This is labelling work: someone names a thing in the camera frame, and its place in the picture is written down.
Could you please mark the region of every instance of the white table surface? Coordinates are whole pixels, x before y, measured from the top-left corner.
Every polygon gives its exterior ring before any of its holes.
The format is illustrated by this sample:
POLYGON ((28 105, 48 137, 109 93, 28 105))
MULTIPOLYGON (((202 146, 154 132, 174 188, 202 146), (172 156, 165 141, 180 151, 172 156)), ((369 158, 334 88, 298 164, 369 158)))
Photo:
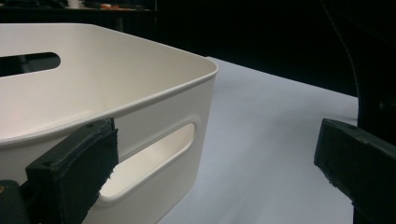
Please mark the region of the white table surface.
POLYGON ((198 177, 159 223, 351 224, 314 154, 323 118, 356 124, 357 98, 209 59, 219 72, 198 177))

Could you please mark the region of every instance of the white plastic bin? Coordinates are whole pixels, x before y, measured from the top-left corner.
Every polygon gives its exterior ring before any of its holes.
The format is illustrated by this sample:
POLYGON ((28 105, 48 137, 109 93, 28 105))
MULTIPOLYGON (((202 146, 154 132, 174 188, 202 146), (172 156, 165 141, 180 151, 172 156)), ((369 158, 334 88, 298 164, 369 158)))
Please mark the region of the white plastic bin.
POLYGON ((60 65, 0 77, 0 179, 112 117, 123 162, 84 223, 156 223, 196 178, 217 65, 88 24, 0 24, 0 57, 41 52, 60 65))

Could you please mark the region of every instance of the dark background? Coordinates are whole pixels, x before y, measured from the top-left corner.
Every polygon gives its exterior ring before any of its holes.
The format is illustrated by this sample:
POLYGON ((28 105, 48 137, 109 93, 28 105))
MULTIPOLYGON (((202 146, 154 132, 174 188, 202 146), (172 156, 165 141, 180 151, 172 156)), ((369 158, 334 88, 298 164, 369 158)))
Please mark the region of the dark background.
POLYGON ((155 13, 135 14, 0 8, 0 22, 84 22, 119 30, 119 17, 125 33, 356 96, 347 54, 319 0, 158 0, 155 13))

